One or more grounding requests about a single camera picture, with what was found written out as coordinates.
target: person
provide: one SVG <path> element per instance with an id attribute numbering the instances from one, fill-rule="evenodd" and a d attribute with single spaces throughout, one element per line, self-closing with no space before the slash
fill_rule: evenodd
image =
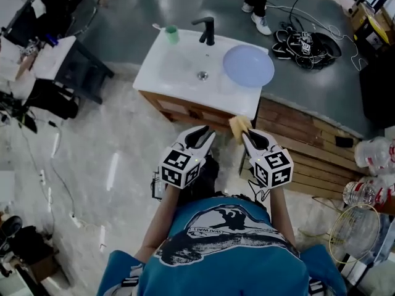
<path id="1" fill-rule="evenodd" d="M 272 34 L 266 20 L 266 0 L 244 0 L 241 10 L 245 13 L 252 13 L 251 20 L 259 32 L 263 35 Z"/>
<path id="2" fill-rule="evenodd" d="M 66 99 L 52 81 L 37 80 L 31 68 L 35 55 L 23 57 L 20 48 L 5 37 L 0 38 L 0 91 L 20 102 L 22 110 L 38 107 L 63 118 L 75 118 L 78 98 Z"/>
<path id="3" fill-rule="evenodd" d="M 111 253 L 98 296 L 308 294 L 283 189 L 270 221 L 260 202 L 215 192 L 218 171 L 208 156 L 192 187 L 167 186 L 134 258 Z"/>

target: green cup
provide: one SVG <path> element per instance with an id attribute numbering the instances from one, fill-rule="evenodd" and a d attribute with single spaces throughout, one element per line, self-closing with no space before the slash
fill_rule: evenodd
<path id="1" fill-rule="evenodd" d="M 175 25 L 169 25 L 165 28 L 165 33 L 171 45 L 176 45 L 180 41 L 178 28 Z"/>

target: drain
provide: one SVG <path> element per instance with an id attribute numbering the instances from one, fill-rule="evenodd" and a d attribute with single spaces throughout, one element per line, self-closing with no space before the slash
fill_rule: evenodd
<path id="1" fill-rule="evenodd" d="M 201 81 L 207 80 L 208 77 L 209 77 L 209 74 L 207 72 L 198 72 L 197 73 L 197 78 Z"/>

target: white sink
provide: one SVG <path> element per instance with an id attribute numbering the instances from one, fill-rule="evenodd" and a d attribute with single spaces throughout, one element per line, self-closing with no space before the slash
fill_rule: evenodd
<path id="1" fill-rule="evenodd" d="M 250 44 L 215 35 L 215 44 L 207 46 L 199 42 L 201 32 L 179 30 L 179 35 L 180 42 L 171 45 L 165 33 L 159 33 L 133 87 L 253 119 L 262 88 L 237 85 L 222 66 L 223 56 L 229 49 Z M 268 52 L 266 48 L 255 47 Z M 199 72 L 206 72 L 207 79 L 200 80 Z"/>

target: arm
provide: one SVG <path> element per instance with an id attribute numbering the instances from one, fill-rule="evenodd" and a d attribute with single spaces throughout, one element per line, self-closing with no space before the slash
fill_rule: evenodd
<path id="1" fill-rule="evenodd" d="M 270 191 L 270 209 L 272 211 L 272 224 L 293 245 L 296 246 L 295 235 L 286 209 L 284 190 L 275 187 Z"/>
<path id="2" fill-rule="evenodd" d="M 147 263 L 151 255 L 166 240 L 172 226 L 179 195 L 180 189 L 171 185 L 167 186 L 165 195 L 148 227 L 141 248 L 135 255 L 135 258 L 140 262 Z"/>

